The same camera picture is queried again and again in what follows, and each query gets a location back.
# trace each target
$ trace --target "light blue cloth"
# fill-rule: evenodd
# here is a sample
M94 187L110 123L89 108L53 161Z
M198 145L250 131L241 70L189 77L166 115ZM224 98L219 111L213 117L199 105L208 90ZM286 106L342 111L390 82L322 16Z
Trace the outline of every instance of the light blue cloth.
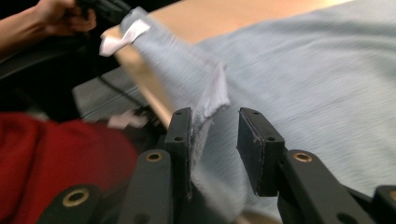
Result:
M242 106L261 111L288 149L317 154L343 184L369 195L378 185L396 184L395 1L360 0L263 21L196 47L227 63L231 106L213 118L193 170L198 189L226 218L243 209L278 216L275 199L252 194L235 148ZM171 64L179 69L186 62ZM182 77L201 83L183 73L169 78ZM186 94L201 97L186 89L172 100Z

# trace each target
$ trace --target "black chair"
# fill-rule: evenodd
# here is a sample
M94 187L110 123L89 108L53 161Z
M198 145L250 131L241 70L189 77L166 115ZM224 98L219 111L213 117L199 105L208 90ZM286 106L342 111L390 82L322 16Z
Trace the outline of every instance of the black chair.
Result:
M48 38L0 63L0 96L5 101L18 90L51 119L76 119L79 112L71 90L96 77L92 59L85 36Z

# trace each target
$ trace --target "human hand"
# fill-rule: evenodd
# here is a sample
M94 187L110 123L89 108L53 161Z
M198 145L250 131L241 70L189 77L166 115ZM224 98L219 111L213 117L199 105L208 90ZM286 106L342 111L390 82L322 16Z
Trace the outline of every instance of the human hand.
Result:
M35 15L49 35L74 35L96 26L94 11L89 9L85 20L75 0L40 0L35 6Z

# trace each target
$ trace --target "fabric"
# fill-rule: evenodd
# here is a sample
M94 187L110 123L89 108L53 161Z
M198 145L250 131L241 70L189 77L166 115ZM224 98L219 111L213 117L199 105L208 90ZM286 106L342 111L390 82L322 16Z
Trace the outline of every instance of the fabric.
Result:
M376 186L396 183L395 11L392 0L353 1L259 22L194 46L227 63L231 106L213 118L192 171L194 183L213 208L229 220L244 209L278 217L276 199L252 194L235 148L240 107L261 111L288 149L317 154L353 189L372 195ZM162 79L166 89L177 90L169 97L179 109L186 97L192 102L202 97L184 85L203 85L200 76L184 72L188 64L200 66L195 59L180 60L175 54L179 50L172 51L180 47L179 41L164 42L163 32L152 29L158 38L142 35L134 45L149 64L174 71L170 77L154 69L159 78L167 77Z
M161 82L172 86L166 91L174 107L192 109L193 166L201 157L210 120L230 103L224 64L209 53L176 39L146 15L147 12L138 7L123 19L120 28L126 33L138 19L150 26L134 45L154 73L161 74Z
M112 189L131 176L136 158L128 140L105 125L2 113L0 222L36 223L58 193L77 184Z

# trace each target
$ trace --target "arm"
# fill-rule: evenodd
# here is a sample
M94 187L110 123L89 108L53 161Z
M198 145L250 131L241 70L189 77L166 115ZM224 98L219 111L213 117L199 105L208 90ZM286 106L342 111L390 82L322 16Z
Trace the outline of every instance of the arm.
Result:
M52 35L73 35L96 25L83 19L75 0L40 0L35 7L0 20L0 61Z

